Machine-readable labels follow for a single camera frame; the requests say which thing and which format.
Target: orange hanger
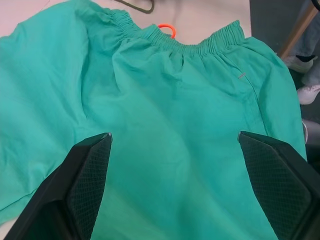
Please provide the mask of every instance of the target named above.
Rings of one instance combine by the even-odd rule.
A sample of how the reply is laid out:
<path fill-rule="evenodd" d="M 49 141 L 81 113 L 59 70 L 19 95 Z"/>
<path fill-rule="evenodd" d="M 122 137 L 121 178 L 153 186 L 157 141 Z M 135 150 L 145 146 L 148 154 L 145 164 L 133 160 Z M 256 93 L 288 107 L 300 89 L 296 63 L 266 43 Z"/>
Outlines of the orange hanger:
<path fill-rule="evenodd" d="M 172 30 L 171 38 L 174 39 L 176 37 L 176 29 L 174 26 L 167 23 L 163 23 L 163 24 L 159 24 L 158 28 L 170 28 Z"/>

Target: green shorts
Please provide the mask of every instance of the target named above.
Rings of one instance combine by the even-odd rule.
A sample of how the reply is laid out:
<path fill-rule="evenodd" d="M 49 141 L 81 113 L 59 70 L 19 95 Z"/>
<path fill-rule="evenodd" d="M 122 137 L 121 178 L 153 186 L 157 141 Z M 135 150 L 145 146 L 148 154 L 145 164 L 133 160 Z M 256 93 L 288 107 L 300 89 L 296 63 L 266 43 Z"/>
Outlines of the green shorts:
<path fill-rule="evenodd" d="M 84 138 L 111 132 L 93 240 L 276 240 L 239 131 L 304 158 L 288 69 L 239 22 L 197 45 L 73 1 L 0 38 L 0 224 Z"/>

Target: jeans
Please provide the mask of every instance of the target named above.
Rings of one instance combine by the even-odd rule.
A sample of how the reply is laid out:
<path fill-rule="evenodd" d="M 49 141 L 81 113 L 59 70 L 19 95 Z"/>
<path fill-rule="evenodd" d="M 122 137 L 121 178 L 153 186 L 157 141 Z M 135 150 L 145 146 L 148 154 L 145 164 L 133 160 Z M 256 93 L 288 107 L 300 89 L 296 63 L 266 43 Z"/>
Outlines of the jeans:
<path fill-rule="evenodd" d="M 305 12 L 310 0 L 304 1 L 299 13 L 299 18 Z M 320 40 L 320 12 L 314 17 L 309 26 L 295 44 L 290 52 L 290 55 L 299 55 L 303 57 L 311 56 L 315 50 L 316 44 Z M 314 86 L 320 84 L 320 61 L 316 61 L 310 70 L 303 76 L 303 84 L 307 86 Z"/>

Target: elastic waistband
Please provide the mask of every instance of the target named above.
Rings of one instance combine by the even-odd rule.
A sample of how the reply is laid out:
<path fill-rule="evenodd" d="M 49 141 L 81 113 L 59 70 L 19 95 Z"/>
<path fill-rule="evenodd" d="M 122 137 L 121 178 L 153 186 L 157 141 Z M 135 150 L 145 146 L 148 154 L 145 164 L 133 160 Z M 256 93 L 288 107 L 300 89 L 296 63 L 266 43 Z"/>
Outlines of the elastic waistband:
<path fill-rule="evenodd" d="M 126 36 L 147 39 L 153 45 L 159 46 L 164 50 L 171 50 L 182 54 L 216 54 L 227 49 L 229 46 L 240 45 L 245 39 L 244 32 L 237 20 L 216 31 L 199 44 L 185 45 L 163 33 L 154 24 L 141 29 L 124 10 L 108 9 L 107 11 L 110 11 L 108 14 L 111 15 L 114 23 Z"/>

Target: mesh texture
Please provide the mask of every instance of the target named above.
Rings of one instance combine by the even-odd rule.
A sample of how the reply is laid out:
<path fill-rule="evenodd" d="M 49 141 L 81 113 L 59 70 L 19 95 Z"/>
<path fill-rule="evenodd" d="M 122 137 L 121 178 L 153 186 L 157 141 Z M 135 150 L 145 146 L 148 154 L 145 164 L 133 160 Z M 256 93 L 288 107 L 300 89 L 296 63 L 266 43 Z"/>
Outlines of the mesh texture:
<path fill-rule="evenodd" d="M 104 194 L 109 151 L 103 139 L 89 151 L 77 180 L 68 193 L 67 205 L 82 240 L 89 240 Z"/>
<path fill-rule="evenodd" d="M 239 139 L 250 182 L 274 233 L 292 238 L 311 203 L 311 194 L 269 145 L 243 136 Z"/>

